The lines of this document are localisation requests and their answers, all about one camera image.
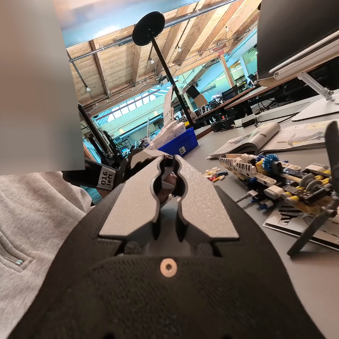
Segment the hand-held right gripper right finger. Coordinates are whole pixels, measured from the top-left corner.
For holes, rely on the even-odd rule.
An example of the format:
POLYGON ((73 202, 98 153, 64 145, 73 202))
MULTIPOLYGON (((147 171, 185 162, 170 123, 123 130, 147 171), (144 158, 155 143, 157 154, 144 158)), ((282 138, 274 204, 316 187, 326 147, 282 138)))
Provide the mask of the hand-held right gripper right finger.
POLYGON ((192 247, 233 242, 239 234, 214 185, 179 155, 173 158, 174 195, 179 197, 176 234, 192 247))

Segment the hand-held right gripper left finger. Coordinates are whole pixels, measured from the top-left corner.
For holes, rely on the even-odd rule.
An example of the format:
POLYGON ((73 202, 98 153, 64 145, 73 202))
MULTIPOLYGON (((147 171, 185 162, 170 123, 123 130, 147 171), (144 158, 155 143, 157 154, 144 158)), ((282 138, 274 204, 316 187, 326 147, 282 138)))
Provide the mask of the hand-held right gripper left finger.
POLYGON ((125 182, 99 237, 135 241, 142 247, 157 240, 160 234, 162 174, 166 156, 160 155, 125 182))

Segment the zebra striped lego helicopter model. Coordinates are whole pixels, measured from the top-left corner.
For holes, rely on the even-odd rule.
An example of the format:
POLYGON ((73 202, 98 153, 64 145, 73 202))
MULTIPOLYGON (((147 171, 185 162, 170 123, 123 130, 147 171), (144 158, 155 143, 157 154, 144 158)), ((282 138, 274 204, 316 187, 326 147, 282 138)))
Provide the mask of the zebra striped lego helicopter model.
POLYGON ((219 163, 242 181, 248 193, 236 203, 252 197, 261 208, 268 208, 275 200, 282 200, 304 214, 315 216, 288 250, 290 257, 298 254, 320 227, 338 214, 339 156, 338 123, 332 121, 324 133, 330 167, 313 163, 304 169, 282 162, 275 154, 227 154, 219 163))

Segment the pile of loose lego pieces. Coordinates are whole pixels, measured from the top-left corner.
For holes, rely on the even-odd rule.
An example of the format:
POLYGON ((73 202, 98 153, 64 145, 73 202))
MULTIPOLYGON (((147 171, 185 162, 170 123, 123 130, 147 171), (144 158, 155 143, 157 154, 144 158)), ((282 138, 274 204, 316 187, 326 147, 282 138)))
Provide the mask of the pile of loose lego pieces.
POLYGON ((202 175, 211 182, 217 182, 224 180, 225 177, 228 176, 228 172, 218 167, 213 167, 212 169, 206 170, 202 175))

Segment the open lego instruction booklet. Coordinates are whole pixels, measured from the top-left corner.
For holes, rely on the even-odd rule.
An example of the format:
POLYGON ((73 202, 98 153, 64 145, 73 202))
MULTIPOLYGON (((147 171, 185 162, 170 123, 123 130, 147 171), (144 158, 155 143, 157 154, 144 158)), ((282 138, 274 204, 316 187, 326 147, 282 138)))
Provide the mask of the open lego instruction booklet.
POLYGON ((206 159, 217 159, 228 154, 279 153, 323 148, 325 130, 332 120, 292 125, 282 128, 276 122, 261 125, 244 136, 229 139, 206 159))

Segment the person's left hand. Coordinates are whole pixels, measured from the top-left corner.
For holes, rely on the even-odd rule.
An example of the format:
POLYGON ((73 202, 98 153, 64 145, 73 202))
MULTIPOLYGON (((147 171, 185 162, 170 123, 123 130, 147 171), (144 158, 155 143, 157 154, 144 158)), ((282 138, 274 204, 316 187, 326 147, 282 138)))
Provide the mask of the person's left hand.
POLYGON ((174 186, 173 185, 169 185, 165 188, 162 188, 159 193, 156 195, 156 197, 159 200, 160 205, 165 204, 171 197, 171 194, 174 190, 174 186))

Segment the black tripod stand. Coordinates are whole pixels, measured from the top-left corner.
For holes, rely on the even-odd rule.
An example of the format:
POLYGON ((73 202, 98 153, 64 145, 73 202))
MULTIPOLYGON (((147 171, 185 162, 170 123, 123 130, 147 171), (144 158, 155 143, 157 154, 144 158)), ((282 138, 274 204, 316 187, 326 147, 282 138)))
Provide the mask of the black tripod stand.
POLYGON ((89 133, 85 135, 85 138, 88 139, 99 154, 101 163, 115 170, 119 169, 123 156, 110 135, 106 131, 97 128, 80 103, 78 103, 78 111, 89 129, 89 133))

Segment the blue plastic bin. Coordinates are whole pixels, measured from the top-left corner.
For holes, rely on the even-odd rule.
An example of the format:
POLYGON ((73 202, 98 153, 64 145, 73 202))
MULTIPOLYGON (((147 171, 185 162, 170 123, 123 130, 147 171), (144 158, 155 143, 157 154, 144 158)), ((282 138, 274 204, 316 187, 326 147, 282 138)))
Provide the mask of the blue plastic bin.
POLYGON ((175 137, 174 135, 168 141, 157 142, 156 150, 162 151, 169 155, 179 155, 181 157, 188 154, 198 146, 194 128, 187 129, 184 133, 175 137))

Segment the zebra striped sticker sheet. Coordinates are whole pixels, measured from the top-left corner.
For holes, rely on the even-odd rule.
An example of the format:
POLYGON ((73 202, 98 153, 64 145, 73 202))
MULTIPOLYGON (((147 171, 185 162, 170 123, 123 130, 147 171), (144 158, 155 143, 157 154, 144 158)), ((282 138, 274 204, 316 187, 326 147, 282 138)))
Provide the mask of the zebra striped sticker sheet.
MULTIPOLYGON (((293 206, 278 205, 263 224, 264 227, 299 238, 313 222, 314 215, 306 214, 293 206)), ((310 239, 311 242, 339 250, 339 216, 329 218, 310 239)))

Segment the background office desk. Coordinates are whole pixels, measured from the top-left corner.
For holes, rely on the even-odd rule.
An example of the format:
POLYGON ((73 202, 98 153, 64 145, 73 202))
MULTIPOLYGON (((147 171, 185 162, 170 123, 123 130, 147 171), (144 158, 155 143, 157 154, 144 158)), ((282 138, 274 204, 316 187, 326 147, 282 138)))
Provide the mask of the background office desk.
POLYGON ((253 98, 253 97, 259 95, 259 92, 263 93, 267 89, 268 89, 268 87, 264 87, 264 86, 260 86, 260 87, 253 86, 253 87, 243 91, 242 93, 239 93, 238 95, 232 97, 231 99, 226 100, 223 104, 217 106, 216 108, 211 109, 211 110, 205 112, 204 114, 198 116, 196 119, 193 120, 193 123, 196 124, 199 121, 202 121, 203 118, 207 118, 211 114, 213 114, 215 112, 219 112, 221 109, 227 109, 228 107, 230 107, 234 103, 238 104, 243 99, 248 100, 249 98, 253 98))

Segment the white monitor stand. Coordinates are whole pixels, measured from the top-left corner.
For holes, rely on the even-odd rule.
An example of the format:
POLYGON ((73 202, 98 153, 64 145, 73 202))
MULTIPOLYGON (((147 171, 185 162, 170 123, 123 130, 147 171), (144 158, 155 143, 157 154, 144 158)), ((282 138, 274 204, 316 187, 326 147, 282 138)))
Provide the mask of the white monitor stand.
POLYGON ((300 111, 292 121, 303 121, 338 112, 338 94, 322 86, 307 73, 312 68, 338 57, 338 54, 339 31, 337 30, 269 70, 269 74, 273 74, 273 78, 278 80, 287 76, 297 76, 322 97, 300 111))

